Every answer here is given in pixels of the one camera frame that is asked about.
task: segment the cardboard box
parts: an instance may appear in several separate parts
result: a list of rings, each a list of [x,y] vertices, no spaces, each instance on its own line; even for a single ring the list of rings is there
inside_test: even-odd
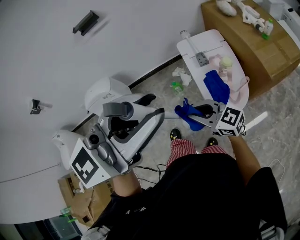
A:
[[[71,206],[71,215],[78,222],[86,226],[92,226],[103,210],[107,207],[113,193],[112,181],[106,181],[86,189],[84,193],[73,194],[73,190],[79,188],[79,179],[75,173],[58,180],[61,194],[67,206]]]
[[[251,6],[261,18],[273,19],[252,0],[243,3]],[[300,50],[275,19],[269,40],[264,40],[253,25],[243,22],[241,10],[231,6],[237,10],[235,17],[219,11],[214,0],[201,4],[205,29],[217,29],[230,45],[250,78],[249,98],[252,99],[278,84],[299,65]]]

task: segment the blue cloth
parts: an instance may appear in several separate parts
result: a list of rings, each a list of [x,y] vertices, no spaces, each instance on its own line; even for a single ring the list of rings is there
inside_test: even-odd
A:
[[[204,128],[203,124],[198,123],[188,117],[188,115],[190,114],[194,114],[197,116],[203,116],[203,114],[197,109],[195,109],[192,105],[188,104],[188,100],[186,98],[184,98],[183,106],[178,105],[175,107],[174,110],[178,116],[180,116],[184,121],[186,121],[189,124],[191,130],[199,131],[202,128]]]
[[[212,99],[218,103],[227,104],[230,94],[229,86],[223,82],[216,70],[208,72],[204,83]]]

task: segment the black wall mount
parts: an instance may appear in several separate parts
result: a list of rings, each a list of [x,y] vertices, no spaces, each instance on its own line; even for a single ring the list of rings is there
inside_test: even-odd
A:
[[[92,10],[73,28],[73,33],[80,31],[81,36],[84,36],[98,22],[99,16]]]

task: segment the white tissue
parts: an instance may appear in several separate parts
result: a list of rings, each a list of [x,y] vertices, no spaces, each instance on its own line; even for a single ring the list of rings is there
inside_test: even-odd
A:
[[[189,83],[192,81],[192,77],[186,73],[186,71],[183,68],[177,67],[172,72],[173,77],[181,77],[182,85],[188,86]]]

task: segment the red checkered pants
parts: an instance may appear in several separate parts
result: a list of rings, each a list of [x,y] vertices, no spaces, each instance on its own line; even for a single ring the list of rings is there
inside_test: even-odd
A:
[[[201,153],[225,153],[219,146],[209,146],[204,148]],[[171,141],[171,155],[166,164],[166,167],[170,166],[176,159],[183,157],[188,154],[196,154],[195,146],[190,140],[186,139],[175,139]]]

